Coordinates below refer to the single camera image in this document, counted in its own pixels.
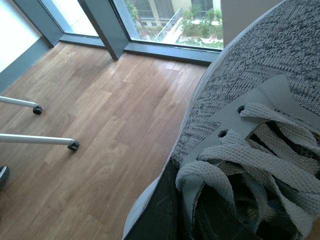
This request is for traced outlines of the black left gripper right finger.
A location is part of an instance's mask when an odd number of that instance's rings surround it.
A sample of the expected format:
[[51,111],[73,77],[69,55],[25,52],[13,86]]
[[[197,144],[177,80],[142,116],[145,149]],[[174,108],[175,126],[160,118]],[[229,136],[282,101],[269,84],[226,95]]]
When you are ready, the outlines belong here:
[[202,192],[196,207],[197,240],[251,240],[252,232],[217,192]]

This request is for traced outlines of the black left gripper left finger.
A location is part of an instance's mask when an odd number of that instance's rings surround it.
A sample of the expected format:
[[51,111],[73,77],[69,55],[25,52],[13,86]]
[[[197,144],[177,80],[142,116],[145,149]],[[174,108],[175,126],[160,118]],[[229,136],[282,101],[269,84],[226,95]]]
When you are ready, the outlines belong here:
[[179,225],[177,169],[169,160],[142,192],[126,218],[127,240],[176,240]]

